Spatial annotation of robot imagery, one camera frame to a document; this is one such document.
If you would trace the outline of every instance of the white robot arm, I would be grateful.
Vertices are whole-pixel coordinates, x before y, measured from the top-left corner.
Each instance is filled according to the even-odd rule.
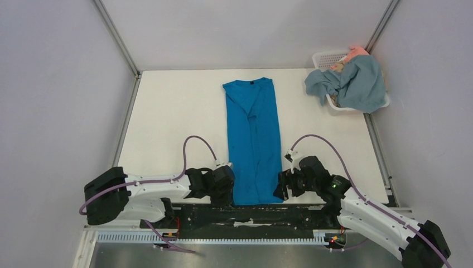
[[[420,224],[370,199],[349,180],[330,175],[316,156],[303,158],[292,154],[298,155],[293,159],[290,153],[286,158],[295,164],[279,173],[275,196],[288,199],[288,188],[293,197],[306,191],[316,192],[326,202],[322,208],[326,221],[352,229],[379,244],[401,261],[403,267],[443,266],[444,261],[420,235],[427,238],[445,259],[449,258],[450,249],[440,228],[433,222]]]
[[[219,165],[215,170],[187,169],[180,178],[125,174],[122,167],[113,167],[84,187],[85,214],[89,225],[114,219],[143,219],[154,223],[172,211],[170,198],[208,195],[212,204],[230,203],[233,182],[230,164]]]

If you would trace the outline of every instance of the gray wall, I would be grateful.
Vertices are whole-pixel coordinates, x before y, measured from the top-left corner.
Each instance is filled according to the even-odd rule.
[[[0,3],[0,267],[70,267],[133,79],[91,1]]]
[[[375,48],[392,103],[375,114],[404,205],[473,260],[473,2],[403,1]]]
[[[103,0],[141,70],[313,67],[365,45],[389,0]]]

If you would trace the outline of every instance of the white table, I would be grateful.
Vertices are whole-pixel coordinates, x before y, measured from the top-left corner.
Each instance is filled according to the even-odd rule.
[[[355,184],[375,200],[387,203],[383,179],[362,113],[331,116],[317,97],[305,93],[304,80],[312,69],[240,69],[145,71],[138,88],[119,166],[125,173],[177,174],[182,170],[182,143],[189,135],[205,138],[222,161],[228,160],[225,93],[222,84],[234,80],[273,79],[281,131],[283,169],[286,151],[302,135],[325,137],[339,150]],[[296,147],[316,155],[332,174],[345,176],[339,159],[327,144],[306,138]],[[212,167],[207,147],[196,139],[187,146],[187,168]],[[209,203],[209,198],[172,200]],[[315,193],[285,203],[321,204]]]

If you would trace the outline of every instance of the gray-blue towel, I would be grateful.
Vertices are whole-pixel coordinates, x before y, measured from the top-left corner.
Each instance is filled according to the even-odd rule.
[[[336,95],[341,107],[372,113],[385,104],[386,86],[381,66],[371,55],[351,59],[341,73],[314,70],[306,78],[307,94],[316,95],[325,104],[325,94]]]

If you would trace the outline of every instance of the white plastic basket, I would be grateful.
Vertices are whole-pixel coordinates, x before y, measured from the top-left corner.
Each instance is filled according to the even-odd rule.
[[[312,60],[313,60],[315,69],[320,69],[321,71],[325,71],[330,66],[344,59],[347,54],[348,54],[347,50],[334,50],[334,51],[319,52],[319,53],[315,53],[312,56]],[[362,113],[362,111],[357,110],[357,109],[335,106],[329,94],[325,95],[325,98],[327,99],[326,102],[328,103],[327,106],[329,107],[329,114],[333,116],[338,116],[341,114]],[[383,106],[381,106],[381,108],[387,107],[391,103],[391,100],[389,99],[387,92],[386,92],[386,95],[384,95],[384,100],[386,103]]]

